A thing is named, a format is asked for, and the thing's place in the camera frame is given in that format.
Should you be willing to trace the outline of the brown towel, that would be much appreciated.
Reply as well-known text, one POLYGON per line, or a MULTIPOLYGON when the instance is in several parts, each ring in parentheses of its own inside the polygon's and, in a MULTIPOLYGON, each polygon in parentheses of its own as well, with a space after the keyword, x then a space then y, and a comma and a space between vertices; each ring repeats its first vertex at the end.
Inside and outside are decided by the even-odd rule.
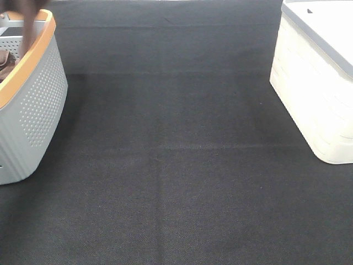
POLYGON ((43 9, 47 0, 8 0, 1 1, 1 13, 16 12, 23 16, 23 39, 21 57, 23 57, 34 42, 34 20, 40 9, 43 9))
POLYGON ((20 58, 16 59, 10 51, 1 50, 0 83, 6 79, 19 61, 20 58))

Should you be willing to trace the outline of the grey perforated laundry basket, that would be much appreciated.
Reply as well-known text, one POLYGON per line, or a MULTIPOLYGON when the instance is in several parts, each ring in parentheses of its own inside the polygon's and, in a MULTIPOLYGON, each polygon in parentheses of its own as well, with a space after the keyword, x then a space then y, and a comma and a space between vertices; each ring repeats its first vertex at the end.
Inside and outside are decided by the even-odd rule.
POLYGON ((15 65, 1 82, 1 184, 20 182, 38 167, 54 135, 66 101, 67 78, 55 38, 53 14, 42 9, 34 21, 36 39, 20 56, 23 16, 1 15, 1 50, 15 65))

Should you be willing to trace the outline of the brown towel in basket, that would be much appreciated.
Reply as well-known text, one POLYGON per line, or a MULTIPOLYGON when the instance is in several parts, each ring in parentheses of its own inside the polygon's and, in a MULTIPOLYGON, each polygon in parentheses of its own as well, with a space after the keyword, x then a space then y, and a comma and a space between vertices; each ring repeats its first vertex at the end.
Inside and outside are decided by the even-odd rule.
POLYGON ((20 58, 16 59, 10 51, 1 50, 0 83, 6 79, 19 61, 20 58))

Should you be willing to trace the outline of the white storage box grey lid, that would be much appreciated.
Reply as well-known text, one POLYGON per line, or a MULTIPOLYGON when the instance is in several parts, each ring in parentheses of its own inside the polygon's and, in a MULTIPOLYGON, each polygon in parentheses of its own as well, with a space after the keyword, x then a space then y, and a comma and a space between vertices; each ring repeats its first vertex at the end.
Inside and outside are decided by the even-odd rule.
POLYGON ((352 162, 352 2, 283 1, 270 83, 313 153, 352 162))

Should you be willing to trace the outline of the black table cloth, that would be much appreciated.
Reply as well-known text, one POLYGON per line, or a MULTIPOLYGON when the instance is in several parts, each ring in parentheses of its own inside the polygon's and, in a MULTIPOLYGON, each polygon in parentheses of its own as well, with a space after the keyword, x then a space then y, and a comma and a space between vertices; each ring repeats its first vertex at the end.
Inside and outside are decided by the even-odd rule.
POLYGON ((352 165, 269 83, 280 1, 52 1, 68 80, 1 186, 2 264, 351 264, 352 165))

